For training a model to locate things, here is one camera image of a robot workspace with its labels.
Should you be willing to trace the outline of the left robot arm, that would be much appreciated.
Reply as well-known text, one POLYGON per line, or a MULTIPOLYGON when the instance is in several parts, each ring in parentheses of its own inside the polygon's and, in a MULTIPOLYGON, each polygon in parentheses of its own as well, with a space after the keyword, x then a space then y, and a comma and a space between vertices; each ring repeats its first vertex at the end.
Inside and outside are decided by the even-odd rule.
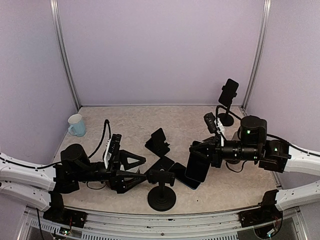
POLYGON ((121 150, 118 143, 107 143, 102 161, 91 162, 82 145, 76 143, 61 152, 61 161, 49 165, 27 165, 25 161, 0 155, 0 192, 15 197, 42 212, 49 210, 57 221, 70 218, 63 194, 80 189, 80 182, 107 182, 122 194, 147 179, 137 172, 142 156, 121 150))

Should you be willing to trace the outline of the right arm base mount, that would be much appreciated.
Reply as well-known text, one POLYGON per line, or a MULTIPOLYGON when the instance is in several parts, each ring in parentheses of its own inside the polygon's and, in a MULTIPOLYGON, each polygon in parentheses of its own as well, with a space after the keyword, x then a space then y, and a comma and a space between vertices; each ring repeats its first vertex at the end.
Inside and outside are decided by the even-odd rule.
POLYGON ((280 219, 283 212, 276 207, 276 195, 279 190, 269 190, 264 193, 262 202, 258 204, 258 208, 244 210, 238 213, 239 221, 242 228, 260 225, 280 219))

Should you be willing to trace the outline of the silver-edged black smartphone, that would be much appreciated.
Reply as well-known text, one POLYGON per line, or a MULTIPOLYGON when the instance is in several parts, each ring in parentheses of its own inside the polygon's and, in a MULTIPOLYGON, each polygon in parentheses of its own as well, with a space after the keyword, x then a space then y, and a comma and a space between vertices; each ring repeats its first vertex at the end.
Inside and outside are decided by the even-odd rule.
POLYGON ((202 162, 199 162, 196 160, 195 156, 190 153, 190 150, 201 150, 205 151, 205 149, 208 151, 208 148, 189 148, 189 158, 187 161, 185 176, 193 179, 195 181, 203 183, 206 179, 206 176, 209 171, 210 165, 203 164, 202 162))

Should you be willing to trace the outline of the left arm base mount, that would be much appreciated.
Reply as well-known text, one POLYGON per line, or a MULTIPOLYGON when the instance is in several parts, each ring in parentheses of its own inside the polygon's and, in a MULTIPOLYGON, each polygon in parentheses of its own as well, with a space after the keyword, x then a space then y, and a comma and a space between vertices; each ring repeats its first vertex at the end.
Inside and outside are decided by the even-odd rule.
POLYGON ((60 193, 50 191, 49 196, 49 208, 43 212, 45 220, 69 227, 84 227, 88 215, 86 212, 66 208, 60 193))

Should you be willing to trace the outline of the black pole phone stand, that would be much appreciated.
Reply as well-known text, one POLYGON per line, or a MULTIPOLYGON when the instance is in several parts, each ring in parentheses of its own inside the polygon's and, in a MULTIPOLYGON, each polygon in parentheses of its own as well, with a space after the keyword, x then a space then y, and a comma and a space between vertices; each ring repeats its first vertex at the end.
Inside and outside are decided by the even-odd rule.
POLYGON ((224 127, 230 127, 234 124, 234 118, 231 115, 229 115, 231 105, 228 107, 225 107, 226 108, 225 113, 219 113, 217 115, 224 127))
POLYGON ((152 188, 148 195, 147 201, 149 206, 158 212, 166 212, 173 208, 176 203, 175 192, 166 184, 171 187, 175 183, 175 174, 164 170, 152 169, 147 175, 149 183, 158 183, 158 186, 152 188))

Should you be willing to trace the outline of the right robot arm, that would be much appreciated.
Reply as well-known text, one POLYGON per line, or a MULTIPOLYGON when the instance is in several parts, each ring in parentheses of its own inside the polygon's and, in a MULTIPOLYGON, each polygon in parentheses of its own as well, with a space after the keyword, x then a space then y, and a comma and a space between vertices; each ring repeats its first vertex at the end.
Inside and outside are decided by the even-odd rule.
POLYGON ((290 142, 267 133, 267 121, 248 115, 240 120, 238 140, 226 140, 223 127, 213 113, 207 113, 204 121, 214 136, 194 141, 189 148, 185 176, 204 182, 209 168, 220 168, 222 163, 253 161, 266 171, 297 172, 318 176, 320 154, 300 148, 290 142))

